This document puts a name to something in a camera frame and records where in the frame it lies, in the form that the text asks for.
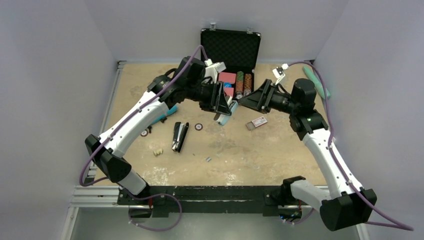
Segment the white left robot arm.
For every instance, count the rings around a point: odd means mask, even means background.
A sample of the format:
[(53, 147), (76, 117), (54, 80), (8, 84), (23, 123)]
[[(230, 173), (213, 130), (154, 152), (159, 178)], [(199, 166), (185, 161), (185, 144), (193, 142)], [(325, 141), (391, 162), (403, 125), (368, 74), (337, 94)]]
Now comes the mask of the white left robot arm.
[(124, 159), (129, 147), (160, 116), (185, 99), (199, 103), (205, 112), (232, 114), (225, 99), (224, 84), (217, 80), (224, 62), (213, 63), (184, 57), (177, 68), (159, 75), (147, 86), (140, 100), (110, 129), (85, 139), (89, 161), (113, 183), (125, 188), (138, 205), (149, 199), (148, 183)]

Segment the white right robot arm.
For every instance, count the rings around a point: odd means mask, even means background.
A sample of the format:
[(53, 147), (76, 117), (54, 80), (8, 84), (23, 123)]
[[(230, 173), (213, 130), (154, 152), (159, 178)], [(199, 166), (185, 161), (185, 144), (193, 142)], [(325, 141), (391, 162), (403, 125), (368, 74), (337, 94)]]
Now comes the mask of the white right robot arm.
[(287, 113), (291, 128), (311, 152), (326, 181), (327, 191), (302, 176), (284, 179), (279, 193), (272, 195), (276, 202), (301, 201), (310, 205), (330, 231), (364, 224), (371, 216), (377, 195), (372, 189), (363, 188), (342, 158), (334, 160), (339, 152), (330, 145), (329, 127), (315, 110), (316, 95), (315, 85), (309, 79), (297, 79), (291, 93), (280, 91), (278, 85), (266, 79), (257, 90), (237, 102), (263, 114), (272, 109)]

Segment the black stapler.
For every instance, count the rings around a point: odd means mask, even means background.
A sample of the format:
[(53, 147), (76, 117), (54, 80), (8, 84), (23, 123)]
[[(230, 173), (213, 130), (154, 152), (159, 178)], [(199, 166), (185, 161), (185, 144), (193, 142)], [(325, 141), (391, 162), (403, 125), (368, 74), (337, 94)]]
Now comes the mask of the black stapler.
[(173, 128), (173, 138), (171, 149), (174, 152), (181, 152), (190, 124), (188, 122), (176, 122)]

